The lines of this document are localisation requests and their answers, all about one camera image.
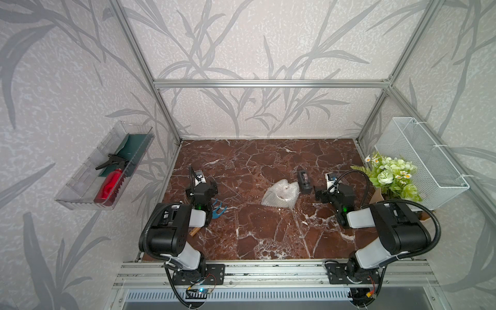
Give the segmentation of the clear bubble wrap sheet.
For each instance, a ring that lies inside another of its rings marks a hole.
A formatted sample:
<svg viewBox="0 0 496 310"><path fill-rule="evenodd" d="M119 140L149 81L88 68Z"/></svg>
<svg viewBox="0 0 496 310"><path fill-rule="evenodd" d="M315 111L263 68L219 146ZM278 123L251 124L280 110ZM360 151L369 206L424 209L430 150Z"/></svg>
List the clear bubble wrap sheet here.
<svg viewBox="0 0 496 310"><path fill-rule="evenodd" d="M261 204L268 207L294 208L300 189L298 182L289 183L282 179L272 185L264 194Z"/></svg>

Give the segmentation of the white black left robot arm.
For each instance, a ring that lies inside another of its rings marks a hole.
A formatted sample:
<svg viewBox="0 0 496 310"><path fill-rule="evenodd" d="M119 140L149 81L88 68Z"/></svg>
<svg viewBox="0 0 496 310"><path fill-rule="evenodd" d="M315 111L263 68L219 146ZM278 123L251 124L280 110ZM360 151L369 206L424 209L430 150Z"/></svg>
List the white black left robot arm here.
<svg viewBox="0 0 496 310"><path fill-rule="evenodd" d="M187 239L190 228L208 227L216 209L213 198L217 182L207 179L199 170L189 167L190 187L185 190L187 202L157 204L139 238L139 249L149 257L164 262L167 271L191 284L207 278L204 254Z"/></svg>

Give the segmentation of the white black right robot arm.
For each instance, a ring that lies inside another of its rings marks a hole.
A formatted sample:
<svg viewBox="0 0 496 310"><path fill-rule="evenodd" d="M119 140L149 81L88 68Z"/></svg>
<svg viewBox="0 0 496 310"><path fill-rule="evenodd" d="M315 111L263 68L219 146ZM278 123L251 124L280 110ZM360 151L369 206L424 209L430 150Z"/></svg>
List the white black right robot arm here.
<svg viewBox="0 0 496 310"><path fill-rule="evenodd" d="M441 226L432 211L403 199L382 200L355 208L355 192L335 173L325 174L326 188L315 189L316 200L331 204L345 229L373 227L377 238L355 251L346 263L334 260L324 267L331 284L378 284L386 267L404 258L430 252L440 241Z"/></svg>

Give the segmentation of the green white artificial flowers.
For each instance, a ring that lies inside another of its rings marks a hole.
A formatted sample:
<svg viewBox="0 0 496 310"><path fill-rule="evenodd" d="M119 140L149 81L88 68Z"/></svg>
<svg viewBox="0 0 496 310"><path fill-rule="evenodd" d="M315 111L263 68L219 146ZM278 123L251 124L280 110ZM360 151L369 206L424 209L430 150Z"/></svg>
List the green white artificial flowers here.
<svg viewBox="0 0 496 310"><path fill-rule="evenodd" d="M375 152L366 157L366 163L369 164L368 167L354 165L351 168L365 173L372 185L389 198L422 201L419 190L412 181L413 175L418 170L412 161L383 156Z"/></svg>

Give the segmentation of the green card in tray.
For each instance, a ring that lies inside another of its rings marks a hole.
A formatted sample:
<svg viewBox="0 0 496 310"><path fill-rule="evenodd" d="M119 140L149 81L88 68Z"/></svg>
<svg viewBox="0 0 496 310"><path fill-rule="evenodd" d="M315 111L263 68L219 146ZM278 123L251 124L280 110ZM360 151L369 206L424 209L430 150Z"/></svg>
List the green card in tray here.
<svg viewBox="0 0 496 310"><path fill-rule="evenodd" d="M146 134L128 134L121 142L114 155L124 158L126 161L131 161L132 158L139 153L139 148L143 142L147 140ZM112 171L116 170L120 162L108 160L110 164L103 167L103 172L100 177L107 177Z"/></svg>

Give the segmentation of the red black pruning shears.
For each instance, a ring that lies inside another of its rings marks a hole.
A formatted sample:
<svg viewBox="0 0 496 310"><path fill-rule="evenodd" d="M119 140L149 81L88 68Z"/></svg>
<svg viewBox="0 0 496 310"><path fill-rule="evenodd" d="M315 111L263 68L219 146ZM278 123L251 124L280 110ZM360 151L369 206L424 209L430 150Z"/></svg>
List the red black pruning shears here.
<svg viewBox="0 0 496 310"><path fill-rule="evenodd" d="M118 191L120 190L120 187L125 180L125 168L129 163L124 158L121 158L114 154L109 154L108 160L105 163L98 165L95 170L101 170L104 166L110 164L109 159L120 162L120 164L118 165L116 170L112 171L106 177L94 199L95 204L102 204L107 207L110 207L116 201Z"/></svg>

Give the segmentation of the green circuit board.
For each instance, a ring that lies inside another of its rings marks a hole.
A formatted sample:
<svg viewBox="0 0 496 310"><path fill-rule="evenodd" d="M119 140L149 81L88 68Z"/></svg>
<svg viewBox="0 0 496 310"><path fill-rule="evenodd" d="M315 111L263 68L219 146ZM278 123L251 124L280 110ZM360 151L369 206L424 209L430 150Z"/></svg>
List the green circuit board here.
<svg viewBox="0 0 496 310"><path fill-rule="evenodd" d="M207 299L211 294L213 294L215 290L214 286L211 287L188 287L186 289L186 297L187 299L193 299L193 300L205 300Z"/></svg>

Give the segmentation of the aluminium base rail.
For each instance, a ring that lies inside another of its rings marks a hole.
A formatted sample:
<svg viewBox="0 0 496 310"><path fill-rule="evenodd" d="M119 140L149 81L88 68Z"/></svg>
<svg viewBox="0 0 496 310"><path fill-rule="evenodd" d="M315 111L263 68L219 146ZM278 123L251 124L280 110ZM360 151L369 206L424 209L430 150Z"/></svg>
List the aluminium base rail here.
<svg viewBox="0 0 496 310"><path fill-rule="evenodd" d="M354 284L344 276L343 282L331 284L323 260L232 260L218 261L225 269L209 273L206 284L227 288L370 288L370 284ZM434 272L425 260L403 260L390 264L383 287L439 287ZM123 263L113 289L169 288L162 263Z"/></svg>

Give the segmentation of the clear plastic wall tray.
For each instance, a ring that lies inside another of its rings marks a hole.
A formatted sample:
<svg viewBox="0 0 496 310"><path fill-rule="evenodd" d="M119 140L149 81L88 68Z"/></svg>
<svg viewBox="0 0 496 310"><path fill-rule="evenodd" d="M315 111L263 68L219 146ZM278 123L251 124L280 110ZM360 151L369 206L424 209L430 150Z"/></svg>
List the clear plastic wall tray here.
<svg viewBox="0 0 496 310"><path fill-rule="evenodd" d="M150 125L118 121L55 201L70 210L113 210L154 138Z"/></svg>

